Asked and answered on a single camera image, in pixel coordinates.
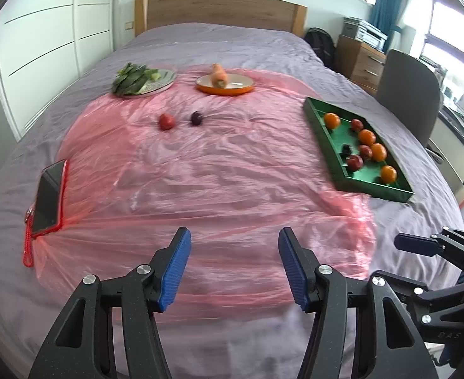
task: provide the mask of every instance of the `gray bed sheet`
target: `gray bed sheet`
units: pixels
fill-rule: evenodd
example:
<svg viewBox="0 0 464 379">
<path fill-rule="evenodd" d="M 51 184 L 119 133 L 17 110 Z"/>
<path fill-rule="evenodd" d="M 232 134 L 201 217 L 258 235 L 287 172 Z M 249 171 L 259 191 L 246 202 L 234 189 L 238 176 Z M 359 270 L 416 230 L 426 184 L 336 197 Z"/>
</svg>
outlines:
<svg viewBox="0 0 464 379">
<path fill-rule="evenodd" d="M 444 225 L 463 229 L 456 200 L 435 163 L 413 135 L 342 75 L 324 67 L 298 37 L 281 31 L 209 24 L 181 24 L 147 31 L 102 60 L 69 87 L 19 142 L 0 172 L 0 328 L 6 345 L 23 355 L 24 376 L 62 304 L 43 289 L 33 269 L 21 262 L 25 210 L 33 203 L 41 170 L 54 157 L 67 130 L 84 107 L 106 93 L 115 72 L 127 61 L 183 69 L 220 62 L 226 68 L 268 69 L 293 75 L 322 98 L 364 116 L 388 142 L 415 196 L 408 203 L 372 198 L 377 248 L 370 271 L 383 269 L 426 282 L 432 289 L 451 286 L 458 270 L 440 258 L 399 252 L 399 232 L 428 236 Z M 342 377 L 350 371 L 353 315 L 349 316 Z M 312 316 L 293 305 L 279 314 L 204 324 L 160 327 L 160 337 L 175 378 L 295 377 L 307 345 Z M 115 334 L 117 367 L 126 372 L 121 335 Z"/>
</svg>

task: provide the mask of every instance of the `red phone case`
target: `red phone case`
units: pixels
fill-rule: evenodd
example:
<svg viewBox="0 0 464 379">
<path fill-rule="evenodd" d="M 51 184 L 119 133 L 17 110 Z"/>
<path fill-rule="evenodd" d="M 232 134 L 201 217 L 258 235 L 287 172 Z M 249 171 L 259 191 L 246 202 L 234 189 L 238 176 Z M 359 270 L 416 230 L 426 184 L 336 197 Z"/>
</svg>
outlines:
<svg viewBox="0 0 464 379">
<path fill-rule="evenodd" d="M 62 228 L 62 198 L 64 197 L 64 188 L 65 188 L 65 183 L 67 181 L 67 172 L 68 172 L 68 167 L 69 167 L 67 160 L 63 159 L 63 161 L 64 161 L 64 168 L 62 170 L 62 182 L 60 183 L 60 192 L 59 192 L 58 207 L 57 207 L 57 223 L 42 231 L 33 233 L 32 238 L 40 237 L 41 235 L 46 235 L 47 233 L 58 231 L 59 229 Z"/>
</svg>

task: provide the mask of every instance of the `green tray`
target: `green tray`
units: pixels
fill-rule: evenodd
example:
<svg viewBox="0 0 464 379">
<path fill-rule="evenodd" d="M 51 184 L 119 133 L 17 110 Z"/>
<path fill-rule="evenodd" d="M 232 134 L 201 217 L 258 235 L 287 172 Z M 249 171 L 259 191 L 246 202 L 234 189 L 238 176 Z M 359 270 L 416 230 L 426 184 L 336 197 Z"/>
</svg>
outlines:
<svg viewBox="0 0 464 379">
<path fill-rule="evenodd" d="M 364 192 L 376 198 L 396 202 L 407 202 L 414 195 L 399 164 L 397 164 L 386 144 L 365 118 L 335 105 L 309 97 L 304 102 L 303 110 L 325 156 L 336 189 L 347 192 Z M 334 112 L 341 118 L 341 125 L 335 130 L 328 130 L 325 127 L 323 117 L 327 112 Z M 358 136 L 350 129 L 350 121 L 354 118 L 362 121 L 364 128 L 374 132 L 376 142 L 383 144 L 387 148 L 388 156 L 383 162 L 372 160 L 364 162 L 361 170 L 348 173 L 346 163 L 341 158 L 340 153 L 344 144 L 351 145 L 353 154 L 359 153 L 358 146 L 360 142 Z M 397 170 L 397 181 L 389 185 L 384 185 L 381 182 L 379 173 L 383 165 L 391 165 Z"/>
</svg>

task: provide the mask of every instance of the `smartphone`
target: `smartphone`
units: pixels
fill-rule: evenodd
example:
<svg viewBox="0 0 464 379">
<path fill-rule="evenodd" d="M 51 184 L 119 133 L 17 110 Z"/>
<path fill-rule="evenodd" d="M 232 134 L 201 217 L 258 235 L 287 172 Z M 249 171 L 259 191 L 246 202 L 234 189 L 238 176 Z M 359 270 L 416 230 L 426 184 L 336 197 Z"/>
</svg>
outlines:
<svg viewBox="0 0 464 379">
<path fill-rule="evenodd" d="M 44 168 L 39 180 L 32 237 L 54 232 L 62 227 L 62 197 L 67 178 L 67 160 Z"/>
</svg>

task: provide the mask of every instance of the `phone lanyard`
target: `phone lanyard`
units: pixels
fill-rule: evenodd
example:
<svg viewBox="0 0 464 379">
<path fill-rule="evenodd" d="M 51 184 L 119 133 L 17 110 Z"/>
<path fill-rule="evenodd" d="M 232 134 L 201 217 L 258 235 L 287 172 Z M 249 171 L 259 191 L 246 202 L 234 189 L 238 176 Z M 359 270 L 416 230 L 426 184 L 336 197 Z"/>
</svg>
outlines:
<svg viewBox="0 0 464 379">
<path fill-rule="evenodd" d="M 23 264 L 27 268 L 34 266 L 32 256 L 32 223 L 34 221 L 34 209 L 30 207 L 25 213 L 25 245 L 23 247 Z"/>
</svg>

